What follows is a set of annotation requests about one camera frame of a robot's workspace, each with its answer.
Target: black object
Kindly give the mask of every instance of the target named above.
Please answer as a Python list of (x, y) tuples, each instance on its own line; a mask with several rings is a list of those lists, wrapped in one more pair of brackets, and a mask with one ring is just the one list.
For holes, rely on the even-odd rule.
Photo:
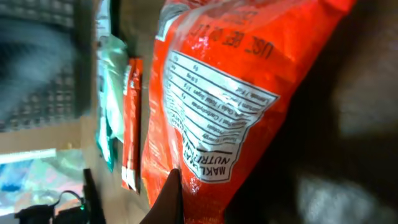
[[(101, 206), (101, 200), (95, 188), (91, 171), (85, 169), (83, 174), (85, 178), (85, 184), (83, 186), (85, 197), (78, 198), (81, 202), (81, 206), (63, 210), (55, 217), (54, 208), (59, 201), (53, 205), (34, 205), (15, 214), (15, 218), (19, 219), (20, 224), (49, 224), (51, 219), (53, 220), (53, 224), (105, 224), (106, 221)], [(71, 191), (65, 191), (63, 193), (76, 195), (76, 193)]]

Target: red packet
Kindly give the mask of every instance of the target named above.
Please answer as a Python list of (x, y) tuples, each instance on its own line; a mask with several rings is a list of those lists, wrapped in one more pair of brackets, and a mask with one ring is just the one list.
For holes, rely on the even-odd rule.
[(184, 222), (224, 223), (225, 208), (354, 2), (166, 0), (141, 157), (149, 204), (178, 168)]
[(139, 137), (143, 62), (130, 59), (124, 82), (124, 145), (122, 187), (139, 194)]

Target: plastic wrapper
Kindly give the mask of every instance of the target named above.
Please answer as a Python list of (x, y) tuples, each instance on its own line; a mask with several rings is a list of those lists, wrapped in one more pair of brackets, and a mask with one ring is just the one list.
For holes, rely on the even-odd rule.
[(223, 223), (229, 201), (284, 122), (294, 91), (353, 4), (166, 1), (142, 155), (149, 203), (179, 168), (185, 223)]
[(112, 171), (115, 148), (113, 139), (124, 139), (123, 80), (127, 67), (126, 44), (110, 35), (98, 50), (98, 70), (102, 74), (99, 86), (99, 121), (96, 143)]
[(124, 82), (124, 144), (122, 187), (139, 193), (139, 138), (143, 62), (130, 59)]
[[(29, 155), (34, 159), (18, 153), (12, 157), (16, 162), (0, 164), (0, 216), (33, 205), (54, 204), (64, 190), (83, 196), (85, 163), (81, 150), (57, 151), (56, 157), (42, 157), (45, 154), (36, 154), (36, 151), (30, 151)], [(66, 194), (56, 212), (78, 204), (80, 201)]]

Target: wooden surface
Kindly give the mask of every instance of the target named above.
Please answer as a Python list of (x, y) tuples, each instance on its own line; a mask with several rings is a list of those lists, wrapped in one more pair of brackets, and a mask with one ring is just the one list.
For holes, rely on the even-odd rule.
[(0, 134), (0, 154), (80, 147), (80, 123), (69, 121), (37, 129)]
[[(149, 107), (148, 84), (150, 65), (152, 62), (153, 43), (156, 34), (159, 12), (163, 0), (145, 1), (121, 1), (121, 32), (124, 41), (127, 42), (129, 53), (144, 59), (144, 76), (142, 81), (142, 118), (141, 118), (141, 149), (146, 138)], [(95, 80), (96, 66), (93, 65)], [(91, 114), (81, 118), (81, 148), (85, 156), (87, 166), (92, 170), (97, 188), (101, 194), (105, 217), (111, 224), (135, 224), (139, 223), (149, 211), (144, 186), (141, 184), (140, 195), (121, 187), (121, 162), (115, 165), (113, 173), (106, 167), (100, 151), (96, 148), (94, 133), (96, 129), (96, 88), (92, 83), (93, 109)], [(122, 156), (121, 144), (118, 153)]]

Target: black cable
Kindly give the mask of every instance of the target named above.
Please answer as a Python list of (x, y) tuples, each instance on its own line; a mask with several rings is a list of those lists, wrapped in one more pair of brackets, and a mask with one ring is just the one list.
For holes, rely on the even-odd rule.
[(60, 198), (58, 199), (58, 201), (55, 202), (55, 204), (51, 205), (51, 207), (55, 207), (56, 205), (58, 205), (58, 204), (60, 203), (61, 198), (62, 198), (62, 195), (63, 195), (64, 193), (70, 193), (70, 194), (72, 194), (73, 196), (75, 196), (75, 197), (80, 201), (80, 206), (84, 206), (84, 201), (83, 201), (83, 199), (82, 199), (76, 192), (73, 192), (73, 191), (71, 191), (71, 190), (65, 190), (65, 191), (63, 191), (63, 192), (60, 194)]

